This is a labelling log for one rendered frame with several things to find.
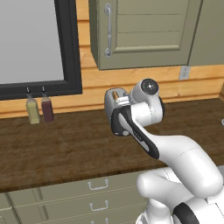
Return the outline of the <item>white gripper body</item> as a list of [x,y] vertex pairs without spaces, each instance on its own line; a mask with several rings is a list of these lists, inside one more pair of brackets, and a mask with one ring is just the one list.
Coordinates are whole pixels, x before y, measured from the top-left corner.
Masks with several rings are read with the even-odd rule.
[[130,105],[130,101],[128,97],[120,97],[116,100],[118,106],[126,106]]

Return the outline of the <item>silver toaster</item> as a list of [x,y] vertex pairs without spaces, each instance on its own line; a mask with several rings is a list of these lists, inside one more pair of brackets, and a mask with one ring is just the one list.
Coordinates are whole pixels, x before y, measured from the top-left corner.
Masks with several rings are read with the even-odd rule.
[[118,106],[116,100],[113,99],[112,91],[116,91],[120,97],[128,97],[129,95],[123,88],[111,88],[105,93],[104,106],[105,113],[110,124],[112,132],[119,137],[129,136],[132,129],[125,129],[119,121],[119,114],[122,114],[124,121],[129,123],[131,121],[130,104],[126,106]]

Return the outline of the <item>olive green cupboard door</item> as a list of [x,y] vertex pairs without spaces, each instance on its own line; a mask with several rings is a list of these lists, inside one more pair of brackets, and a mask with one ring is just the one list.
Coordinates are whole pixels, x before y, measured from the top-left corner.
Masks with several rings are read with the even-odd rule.
[[[108,47],[111,4],[112,43]],[[201,0],[88,0],[91,53],[100,70],[182,66],[188,61]]]

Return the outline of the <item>dark red condiment bottle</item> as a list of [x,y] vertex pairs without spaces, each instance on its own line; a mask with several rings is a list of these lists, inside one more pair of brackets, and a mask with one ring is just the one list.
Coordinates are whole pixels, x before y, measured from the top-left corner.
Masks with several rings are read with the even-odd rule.
[[42,112],[46,123],[50,123],[54,120],[53,117],[53,105],[51,99],[47,96],[45,88],[42,87]]

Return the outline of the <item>yellow condiment bottle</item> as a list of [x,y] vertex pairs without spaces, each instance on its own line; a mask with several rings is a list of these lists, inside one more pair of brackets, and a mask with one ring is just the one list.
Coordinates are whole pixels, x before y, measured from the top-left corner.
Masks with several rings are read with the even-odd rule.
[[29,90],[29,88],[26,89],[26,94],[26,110],[30,124],[38,124],[40,123],[38,102],[32,97],[32,92]]

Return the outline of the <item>olive green drawer front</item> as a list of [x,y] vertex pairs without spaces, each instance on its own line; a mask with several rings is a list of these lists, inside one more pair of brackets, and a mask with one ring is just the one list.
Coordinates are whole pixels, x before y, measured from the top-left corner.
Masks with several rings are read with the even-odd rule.
[[30,214],[36,220],[57,220],[76,215],[90,214],[92,213],[89,207],[90,203],[102,204],[105,200],[108,201],[108,209],[133,206],[145,202],[145,199],[137,192],[137,189],[133,188],[77,199],[46,202],[40,205],[19,206],[17,212],[21,217]]
[[[57,185],[41,186],[39,188],[39,194],[42,196],[43,200],[58,200],[92,193],[104,193],[106,191],[135,186],[139,174],[140,171],[136,171],[103,178],[92,178]],[[91,191],[89,189],[88,181],[104,179],[108,179],[108,188],[100,191]]]
[[130,222],[131,224],[135,224],[137,217],[142,212],[143,208],[141,206],[137,206],[129,209],[121,209],[108,213],[90,214],[72,219],[47,222],[29,222],[28,224],[90,224],[90,221],[93,221],[97,218],[108,218],[108,224],[124,224],[128,222]]

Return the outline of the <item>black framed window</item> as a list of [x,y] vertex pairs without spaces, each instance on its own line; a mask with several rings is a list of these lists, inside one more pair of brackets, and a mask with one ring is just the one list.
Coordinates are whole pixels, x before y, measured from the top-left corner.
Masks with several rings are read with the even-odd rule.
[[0,100],[82,93],[75,0],[0,0]]

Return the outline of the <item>plain olive green cupboard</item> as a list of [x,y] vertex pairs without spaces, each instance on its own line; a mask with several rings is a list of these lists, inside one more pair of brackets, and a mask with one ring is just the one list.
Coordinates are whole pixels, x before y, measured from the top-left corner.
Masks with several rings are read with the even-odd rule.
[[224,65],[224,0],[203,0],[188,65]]

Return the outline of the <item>white wall socket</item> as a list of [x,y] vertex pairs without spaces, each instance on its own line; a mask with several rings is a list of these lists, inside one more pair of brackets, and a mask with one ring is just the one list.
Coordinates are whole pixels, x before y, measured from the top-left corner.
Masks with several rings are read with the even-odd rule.
[[180,72],[179,72],[178,79],[180,81],[182,81],[182,80],[188,80],[189,79],[190,71],[191,71],[191,68],[189,66],[182,66],[180,68]]

